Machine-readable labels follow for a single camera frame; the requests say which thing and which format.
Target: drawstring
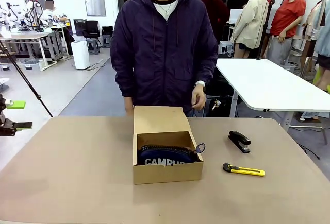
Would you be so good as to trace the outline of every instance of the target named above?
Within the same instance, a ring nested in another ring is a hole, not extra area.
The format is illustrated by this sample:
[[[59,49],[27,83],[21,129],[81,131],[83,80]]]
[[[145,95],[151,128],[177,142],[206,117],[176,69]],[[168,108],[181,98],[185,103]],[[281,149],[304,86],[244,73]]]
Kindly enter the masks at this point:
[[[179,13],[179,10],[176,12],[176,47],[179,47],[179,33],[178,33],[178,24],[177,24],[177,14]]]
[[[156,40],[155,40],[155,19],[153,13],[153,32],[154,32],[154,51],[156,51]]]

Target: dark red sweater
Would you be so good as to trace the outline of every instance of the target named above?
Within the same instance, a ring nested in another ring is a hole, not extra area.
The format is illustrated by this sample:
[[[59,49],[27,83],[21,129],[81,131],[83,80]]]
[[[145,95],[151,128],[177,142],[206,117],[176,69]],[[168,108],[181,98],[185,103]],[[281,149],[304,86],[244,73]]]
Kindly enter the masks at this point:
[[[222,28],[229,20],[230,12],[222,0],[202,0],[206,6],[211,21],[214,36],[217,41],[222,40]]]

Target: navy blue pouch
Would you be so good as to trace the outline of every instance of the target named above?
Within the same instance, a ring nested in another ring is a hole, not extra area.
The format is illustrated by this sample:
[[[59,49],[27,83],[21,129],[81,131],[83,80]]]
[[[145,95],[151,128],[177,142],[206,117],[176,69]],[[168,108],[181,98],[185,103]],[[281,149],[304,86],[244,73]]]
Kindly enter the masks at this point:
[[[197,161],[197,153],[185,147],[144,145],[138,151],[138,165],[173,166]]]

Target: black skirt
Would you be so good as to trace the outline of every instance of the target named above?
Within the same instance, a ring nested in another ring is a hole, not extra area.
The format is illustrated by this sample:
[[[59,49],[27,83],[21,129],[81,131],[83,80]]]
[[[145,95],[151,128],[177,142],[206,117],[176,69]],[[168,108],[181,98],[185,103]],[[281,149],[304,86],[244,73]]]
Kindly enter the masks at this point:
[[[318,56],[318,64],[327,70],[330,70],[330,57],[320,55]]]

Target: person's left hand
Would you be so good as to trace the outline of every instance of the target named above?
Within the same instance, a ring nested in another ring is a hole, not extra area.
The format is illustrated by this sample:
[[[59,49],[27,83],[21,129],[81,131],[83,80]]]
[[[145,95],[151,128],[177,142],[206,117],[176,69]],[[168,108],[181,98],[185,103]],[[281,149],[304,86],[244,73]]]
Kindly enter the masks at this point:
[[[283,30],[278,36],[278,41],[280,43],[283,43],[285,41],[286,36],[287,36],[287,32]]]
[[[197,84],[192,91],[191,104],[194,109],[201,110],[206,103],[206,95],[202,84]]]

